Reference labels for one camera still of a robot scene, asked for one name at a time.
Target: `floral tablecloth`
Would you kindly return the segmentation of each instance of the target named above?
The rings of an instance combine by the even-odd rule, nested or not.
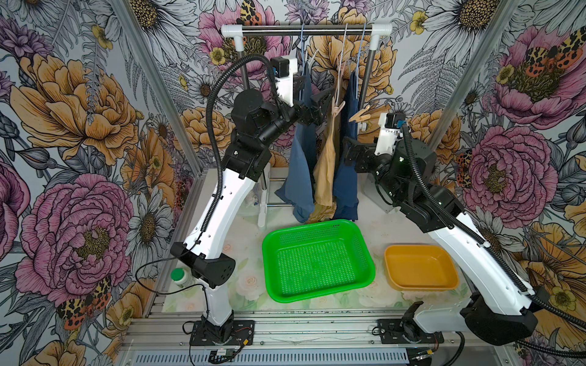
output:
[[[363,183],[364,177],[360,177],[359,184]],[[276,188],[277,184],[273,183],[271,191]],[[263,239],[271,231],[301,224],[293,217],[292,208],[269,207],[264,229],[257,226],[257,216],[237,216],[226,235],[223,252],[236,260],[236,269],[227,283],[232,308],[236,311],[406,308],[420,299],[434,303],[457,302],[470,295],[461,273],[460,286],[451,291],[400,292],[392,289],[384,273],[384,250],[392,244],[433,244],[434,241],[427,234],[421,233],[400,212],[386,214],[360,192],[360,187],[358,199],[359,219],[356,224],[376,266],[376,277],[369,286],[289,304],[273,301],[264,282]],[[169,291],[177,289],[171,284]],[[205,299],[199,286],[167,296],[163,306],[163,312],[196,312],[204,309]]]

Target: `orange flower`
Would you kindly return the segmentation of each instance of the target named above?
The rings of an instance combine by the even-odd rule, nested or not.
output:
[[[125,190],[131,193],[142,191],[149,195],[149,199],[153,189],[159,187],[163,190],[163,198],[174,207],[175,172],[171,167],[173,160],[163,144],[155,129],[149,128],[146,137],[144,134],[141,136],[140,148],[134,146],[126,154],[120,176]]]
[[[362,13],[358,13],[356,9],[348,10],[347,7],[340,9],[338,12],[338,19],[341,24],[364,24],[366,23],[366,17]],[[309,43],[308,53],[313,56],[317,51],[319,53],[315,56],[317,71],[329,71],[334,79],[338,79],[338,65],[340,62],[340,56],[342,53],[342,44],[344,43],[344,52],[342,60],[348,60],[353,57],[354,59],[358,56],[358,50],[360,49],[361,36],[347,36],[346,42],[343,42],[343,36],[314,36],[311,38]],[[364,72],[366,70],[366,58],[368,43],[370,42],[370,36],[364,36],[364,42],[362,42],[363,50],[360,53],[360,60],[358,62],[358,85],[362,87],[362,80],[364,78]],[[391,48],[392,43],[389,41],[386,45],[383,45],[374,55],[374,63],[372,67],[372,74],[370,75],[366,101],[371,100],[376,95],[382,93],[386,87],[389,86],[389,78],[393,71],[393,65],[397,58],[397,50]],[[346,90],[348,79],[350,79],[350,71],[356,69],[356,63],[348,63],[350,67],[345,67],[342,76],[342,87]]]
[[[271,152],[271,159],[268,161],[271,163],[271,167],[287,167],[289,164],[287,160],[275,150],[269,150]]]
[[[428,143],[431,138],[431,133],[434,131],[435,126],[440,120],[442,110],[436,110],[432,114],[422,113],[416,115],[414,118],[407,120],[411,129],[413,130],[411,136],[413,138]],[[442,164],[449,163],[454,157],[454,153],[460,148],[460,127],[462,126],[462,120],[456,116],[452,120],[452,124],[449,126],[444,137],[442,137],[438,148],[435,153],[438,156],[438,160]]]
[[[529,274],[529,282],[533,286],[543,285],[553,306],[586,319],[586,248],[556,223],[534,222],[528,229],[524,245],[532,249],[532,259],[534,256],[535,259],[522,260],[519,264]],[[550,312],[540,311],[535,316],[541,334],[560,329],[557,342],[562,347],[573,349],[586,338],[586,332]]]
[[[185,127],[185,131],[187,131],[187,135],[195,151],[199,151],[202,147],[212,148],[210,136],[207,134],[205,108],[196,107],[193,110],[184,110],[179,118],[183,123],[183,127]],[[218,111],[212,112],[212,124],[214,126],[216,143],[221,150],[230,143],[230,134],[234,129],[234,124]],[[183,150],[179,141],[177,141],[177,137],[173,140],[173,144],[177,150]]]
[[[67,65],[57,57],[46,59],[36,54],[23,57],[21,69],[36,83],[36,88],[12,87],[10,105],[31,134],[35,147],[66,147],[64,159],[77,153],[84,144],[104,154],[106,164],[116,164],[124,151],[138,142],[137,115],[114,76],[100,70],[100,87],[94,103],[93,122],[88,121],[90,96],[88,69],[80,61]]]
[[[153,279],[141,278],[140,281],[150,289],[155,288],[155,280]],[[133,281],[122,292],[119,300],[108,309],[106,318],[111,323],[102,329],[102,334],[112,339],[104,351],[104,354],[110,356],[112,362],[116,362],[120,345],[132,320],[142,318],[142,312],[146,308],[150,296],[149,290]]]
[[[84,366],[86,346],[78,346],[75,341],[67,343],[52,341],[33,357],[30,357],[21,366]]]

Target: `yellow plastic tray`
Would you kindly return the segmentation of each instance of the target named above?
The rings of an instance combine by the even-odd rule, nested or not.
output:
[[[391,245],[384,251],[389,285],[399,291],[445,291],[459,285],[452,258],[435,245]]]

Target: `plastic container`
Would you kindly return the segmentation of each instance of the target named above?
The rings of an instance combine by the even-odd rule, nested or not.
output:
[[[459,285],[452,258],[435,245],[391,245],[384,251],[389,285],[399,291],[444,291]]]
[[[276,230],[263,241],[267,292],[290,303],[368,286],[375,268],[358,226],[332,220]]]
[[[185,268],[175,268],[171,272],[171,279],[179,288],[185,288],[193,284],[193,277]]]

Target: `green plastic basket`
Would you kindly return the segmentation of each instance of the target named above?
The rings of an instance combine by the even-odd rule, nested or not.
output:
[[[358,226],[332,220],[276,230],[263,241],[267,292],[289,303],[368,286],[374,263]]]

